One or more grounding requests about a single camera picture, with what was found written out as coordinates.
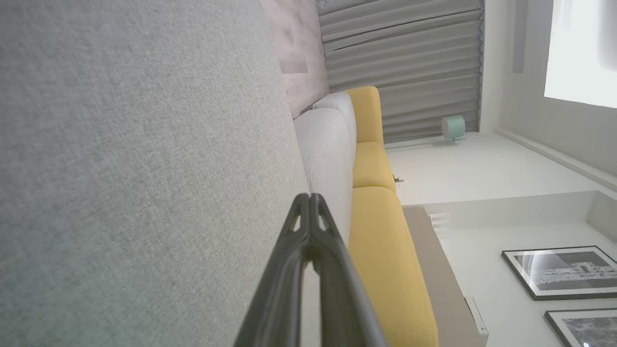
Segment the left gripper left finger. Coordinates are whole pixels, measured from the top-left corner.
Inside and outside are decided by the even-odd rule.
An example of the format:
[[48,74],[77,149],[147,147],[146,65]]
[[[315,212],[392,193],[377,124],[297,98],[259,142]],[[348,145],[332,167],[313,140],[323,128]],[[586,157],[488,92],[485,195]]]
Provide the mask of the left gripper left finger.
[[309,202],[307,193],[293,200],[234,341],[236,347],[300,345]]

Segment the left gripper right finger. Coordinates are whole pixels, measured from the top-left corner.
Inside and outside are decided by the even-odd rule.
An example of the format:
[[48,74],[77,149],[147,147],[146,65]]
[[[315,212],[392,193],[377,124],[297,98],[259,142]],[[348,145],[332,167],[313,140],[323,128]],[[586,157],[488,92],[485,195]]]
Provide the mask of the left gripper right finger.
[[386,347],[387,341],[322,195],[309,200],[308,255],[319,277],[322,347]]

